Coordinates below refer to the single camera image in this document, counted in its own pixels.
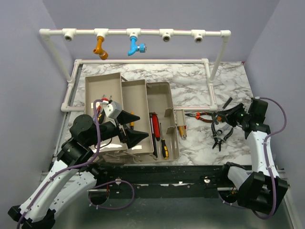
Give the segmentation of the red utility knife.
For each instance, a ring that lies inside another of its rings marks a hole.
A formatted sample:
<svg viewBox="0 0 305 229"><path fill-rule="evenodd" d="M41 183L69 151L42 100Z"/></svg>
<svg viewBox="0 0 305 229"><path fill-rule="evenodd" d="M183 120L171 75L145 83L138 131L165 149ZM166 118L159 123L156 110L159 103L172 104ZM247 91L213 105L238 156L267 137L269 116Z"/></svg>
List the red utility knife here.
<svg viewBox="0 0 305 229"><path fill-rule="evenodd" d="M153 129L154 129L154 134L155 134L156 140L160 141L161 134L160 134L160 127L159 127L159 120L158 120L157 113L152 114L152 123L153 123Z"/></svg>

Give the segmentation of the green handled screwdriver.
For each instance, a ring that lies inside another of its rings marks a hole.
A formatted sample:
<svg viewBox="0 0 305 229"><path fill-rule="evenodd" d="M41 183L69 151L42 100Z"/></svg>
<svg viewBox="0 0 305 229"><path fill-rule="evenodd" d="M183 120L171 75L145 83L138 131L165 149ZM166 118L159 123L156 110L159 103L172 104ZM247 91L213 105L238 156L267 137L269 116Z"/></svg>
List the green handled screwdriver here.
<svg viewBox="0 0 305 229"><path fill-rule="evenodd" d="M98 122L99 124L102 124L103 121L104 121L104 118L105 118L105 113L104 112L101 112L98 116Z"/></svg>

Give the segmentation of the black long screwdriver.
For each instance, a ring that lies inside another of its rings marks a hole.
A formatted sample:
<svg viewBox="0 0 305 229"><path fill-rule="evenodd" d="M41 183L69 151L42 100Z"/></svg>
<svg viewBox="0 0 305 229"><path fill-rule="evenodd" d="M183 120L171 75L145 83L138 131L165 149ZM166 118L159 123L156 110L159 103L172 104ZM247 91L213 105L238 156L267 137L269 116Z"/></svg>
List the black long screwdriver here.
<svg viewBox="0 0 305 229"><path fill-rule="evenodd" d="M156 139L155 139L155 133L154 133L154 127L153 127L153 114L149 113L150 117L150 125L151 125L151 132L152 132L152 143L153 143L153 155L157 158L157 145L156 145Z"/></svg>

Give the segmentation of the yellow black screwdriver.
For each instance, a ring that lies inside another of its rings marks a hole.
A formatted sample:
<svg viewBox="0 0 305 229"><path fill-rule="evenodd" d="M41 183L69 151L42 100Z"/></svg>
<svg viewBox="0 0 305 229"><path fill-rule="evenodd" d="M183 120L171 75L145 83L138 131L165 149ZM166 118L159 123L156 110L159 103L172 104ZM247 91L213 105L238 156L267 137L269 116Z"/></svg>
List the yellow black screwdriver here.
<svg viewBox="0 0 305 229"><path fill-rule="evenodd" d="M161 135L161 144L162 144L162 155L163 155L164 159L168 159L169 152L168 152L168 148L166 146L165 139L163 137L162 124L159 123L159 126L160 126L160 135Z"/></svg>

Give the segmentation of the blue handled screwdriver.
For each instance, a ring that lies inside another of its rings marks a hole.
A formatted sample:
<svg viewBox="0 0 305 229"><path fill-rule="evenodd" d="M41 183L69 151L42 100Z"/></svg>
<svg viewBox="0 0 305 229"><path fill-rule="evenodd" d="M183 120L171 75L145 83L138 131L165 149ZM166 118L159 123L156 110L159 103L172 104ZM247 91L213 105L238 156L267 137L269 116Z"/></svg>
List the blue handled screwdriver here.
<svg viewBox="0 0 305 229"><path fill-rule="evenodd" d="M110 101L112 99L112 96L106 97L106 95L103 95L102 100L103 101Z"/></svg>

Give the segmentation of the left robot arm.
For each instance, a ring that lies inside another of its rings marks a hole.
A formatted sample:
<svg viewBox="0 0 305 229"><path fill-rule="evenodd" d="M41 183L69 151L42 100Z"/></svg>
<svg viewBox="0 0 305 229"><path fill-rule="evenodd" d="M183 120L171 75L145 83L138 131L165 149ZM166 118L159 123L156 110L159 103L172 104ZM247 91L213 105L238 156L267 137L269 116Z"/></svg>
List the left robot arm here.
<svg viewBox="0 0 305 229"><path fill-rule="evenodd" d="M112 141L117 136L121 143L133 148L149 136L127 126L140 119L136 115L109 108L105 116L110 120L101 123L99 114L94 109L93 116L82 114L74 120L71 138L61 146L48 175L23 204L9 209L8 215L19 229L51 229L62 211L83 192L105 185L105 175L93 163L102 141Z"/></svg>

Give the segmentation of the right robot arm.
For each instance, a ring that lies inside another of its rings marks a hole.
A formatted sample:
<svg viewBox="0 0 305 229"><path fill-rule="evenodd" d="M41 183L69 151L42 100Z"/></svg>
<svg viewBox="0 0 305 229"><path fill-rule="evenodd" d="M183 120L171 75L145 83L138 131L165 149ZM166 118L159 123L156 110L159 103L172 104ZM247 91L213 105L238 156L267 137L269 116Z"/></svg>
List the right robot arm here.
<svg viewBox="0 0 305 229"><path fill-rule="evenodd" d="M211 124L216 145L230 136L217 137L215 125L219 121L243 130L250 148L252 172L248 174L242 165L227 162L222 167L219 181L225 187L233 184L237 189L238 208L250 209L260 219L269 219L275 214L288 190L287 181L281 179L277 172L270 144L271 137L284 131L286 125L271 132L270 126L264 123L269 102L279 104L270 98L254 97L248 110L245 110L243 103L231 109L223 107L212 113Z"/></svg>

